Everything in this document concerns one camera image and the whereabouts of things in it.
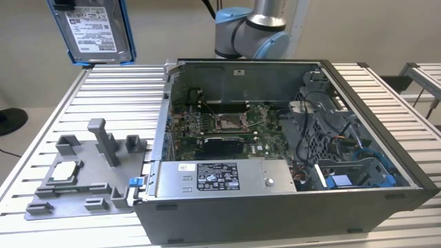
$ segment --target floor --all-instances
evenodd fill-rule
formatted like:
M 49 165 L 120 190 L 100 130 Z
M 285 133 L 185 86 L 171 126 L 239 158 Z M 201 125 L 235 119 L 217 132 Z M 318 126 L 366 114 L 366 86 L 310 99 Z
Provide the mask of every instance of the floor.
M 27 124 L 13 133 L 0 136 L 0 148 L 8 152 L 21 155 L 36 134 L 39 133 L 55 107 L 31 107 L 24 108 L 28 113 L 29 120 Z M 0 185 L 15 167 L 19 158 L 0 152 Z

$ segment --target hard drive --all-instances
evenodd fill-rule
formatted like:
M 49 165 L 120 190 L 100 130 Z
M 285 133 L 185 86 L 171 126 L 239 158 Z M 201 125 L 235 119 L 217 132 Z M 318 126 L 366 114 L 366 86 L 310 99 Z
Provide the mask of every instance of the hard drive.
M 124 0 L 48 0 L 48 4 L 76 65 L 135 61 Z

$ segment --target metal slotted table surface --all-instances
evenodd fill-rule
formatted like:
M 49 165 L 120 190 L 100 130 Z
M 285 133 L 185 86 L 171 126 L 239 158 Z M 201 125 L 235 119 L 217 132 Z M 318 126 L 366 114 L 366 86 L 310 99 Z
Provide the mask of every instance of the metal slotted table surface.
M 410 156 L 441 187 L 441 134 L 370 68 L 334 64 Z M 116 138 L 148 139 L 144 173 L 164 86 L 163 66 L 96 66 L 84 69 L 0 188 L 0 244 L 24 247 L 149 246 L 136 214 L 25 221 L 24 211 L 56 155 L 61 134 L 93 139 L 88 120 L 107 119 Z M 209 244 L 195 247 L 440 247 L 441 194 L 417 210 L 400 212 L 368 234 Z
M 441 64 L 408 63 L 401 75 L 409 76 L 414 82 L 441 100 Z

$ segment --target white sticker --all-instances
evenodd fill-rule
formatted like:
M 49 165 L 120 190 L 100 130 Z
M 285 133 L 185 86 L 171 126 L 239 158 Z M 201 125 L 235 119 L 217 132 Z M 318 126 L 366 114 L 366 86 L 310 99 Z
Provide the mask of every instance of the white sticker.
M 233 75 L 235 76 L 244 76 L 245 75 L 245 70 L 235 70 Z
M 180 172 L 193 172 L 196 169 L 196 164 L 179 164 Z
M 67 11 L 65 16 L 81 53 L 116 53 L 104 7 L 75 7 L 75 11 Z

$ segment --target hard drive label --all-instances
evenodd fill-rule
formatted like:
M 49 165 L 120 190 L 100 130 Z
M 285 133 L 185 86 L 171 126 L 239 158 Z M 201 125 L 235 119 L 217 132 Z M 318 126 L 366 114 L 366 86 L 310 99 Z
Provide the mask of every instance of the hard drive label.
M 104 7 L 75 7 L 65 16 L 81 53 L 116 53 L 108 14 Z

